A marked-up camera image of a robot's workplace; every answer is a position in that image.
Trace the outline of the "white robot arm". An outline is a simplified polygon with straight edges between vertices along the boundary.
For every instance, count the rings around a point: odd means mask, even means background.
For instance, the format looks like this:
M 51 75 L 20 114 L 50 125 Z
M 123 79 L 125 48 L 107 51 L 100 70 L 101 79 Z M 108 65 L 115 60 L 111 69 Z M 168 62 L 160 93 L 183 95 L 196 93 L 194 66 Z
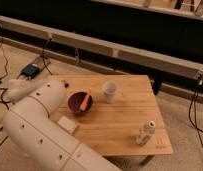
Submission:
M 46 81 L 9 109 L 4 130 L 45 171 L 121 171 L 50 120 L 64 98 L 61 81 Z

